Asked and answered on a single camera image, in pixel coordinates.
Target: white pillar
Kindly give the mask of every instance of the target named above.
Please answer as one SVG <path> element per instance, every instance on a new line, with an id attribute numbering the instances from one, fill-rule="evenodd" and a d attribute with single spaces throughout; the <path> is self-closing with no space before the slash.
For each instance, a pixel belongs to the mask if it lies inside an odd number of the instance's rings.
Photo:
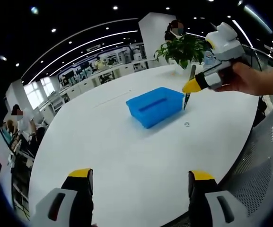
<path id="1" fill-rule="evenodd" d="M 40 92 L 41 92 L 41 94 L 42 94 L 43 99 L 44 99 L 44 100 L 47 100 L 48 97 L 47 97 L 47 95 L 46 95 L 46 92 L 45 92 L 45 90 L 44 90 L 44 87 L 43 87 L 41 81 L 38 81 L 38 82 L 37 82 L 37 86 L 38 86 L 38 89 L 40 90 Z"/>
<path id="2" fill-rule="evenodd" d="M 25 108 L 33 110 L 20 79 L 10 84 L 6 92 L 6 98 L 11 110 L 15 104 L 18 104 L 22 110 Z"/>
<path id="3" fill-rule="evenodd" d="M 51 83 L 54 87 L 55 91 L 59 91 L 61 89 L 59 79 L 57 79 L 57 76 L 50 77 Z"/>
<path id="4" fill-rule="evenodd" d="M 153 59 L 155 51 L 165 43 L 165 31 L 169 23 L 175 19 L 176 17 L 173 15 L 149 13 L 138 23 L 147 59 Z M 162 65 L 167 64 L 163 57 L 159 58 L 159 62 Z"/>

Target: green leaves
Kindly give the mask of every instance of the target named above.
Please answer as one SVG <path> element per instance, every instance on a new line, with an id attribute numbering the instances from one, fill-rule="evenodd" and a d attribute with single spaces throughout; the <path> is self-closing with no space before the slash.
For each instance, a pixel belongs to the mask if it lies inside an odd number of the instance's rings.
<path id="1" fill-rule="evenodd" d="M 159 50 L 154 53 L 155 59 L 158 61 L 160 56 L 165 57 L 169 63 L 169 59 L 173 59 L 183 69 L 188 66 L 188 61 L 203 61 L 204 42 L 191 35 L 183 35 L 180 39 L 175 38 L 171 42 L 164 43 Z"/>

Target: blue plastic container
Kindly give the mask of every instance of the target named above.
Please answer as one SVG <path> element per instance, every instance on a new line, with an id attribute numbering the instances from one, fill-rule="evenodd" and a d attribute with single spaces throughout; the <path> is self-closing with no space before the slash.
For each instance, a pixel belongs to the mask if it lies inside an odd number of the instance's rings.
<path id="1" fill-rule="evenodd" d="M 130 113 L 145 128 L 161 122 L 179 112 L 183 106 L 184 94 L 159 87 L 126 102 Z"/>

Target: human hand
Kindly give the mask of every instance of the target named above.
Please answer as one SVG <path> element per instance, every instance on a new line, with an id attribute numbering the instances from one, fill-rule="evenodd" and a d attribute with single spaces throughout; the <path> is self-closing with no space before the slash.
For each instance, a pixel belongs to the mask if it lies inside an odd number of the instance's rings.
<path id="1" fill-rule="evenodd" d="M 215 91 L 239 91 L 255 96 L 265 95 L 263 72 L 240 62 L 233 65 L 233 72 L 235 75 L 229 84 L 223 85 Z"/>

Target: window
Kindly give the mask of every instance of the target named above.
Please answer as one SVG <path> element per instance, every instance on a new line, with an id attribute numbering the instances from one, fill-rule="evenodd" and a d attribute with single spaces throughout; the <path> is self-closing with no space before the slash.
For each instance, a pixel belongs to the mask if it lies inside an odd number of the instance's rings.
<path id="1" fill-rule="evenodd" d="M 41 83 L 47 96 L 49 96 L 53 91 L 55 91 L 49 77 L 41 79 Z"/>
<path id="2" fill-rule="evenodd" d="M 36 82 L 24 86 L 24 90 L 33 109 L 37 108 L 44 101 Z"/>

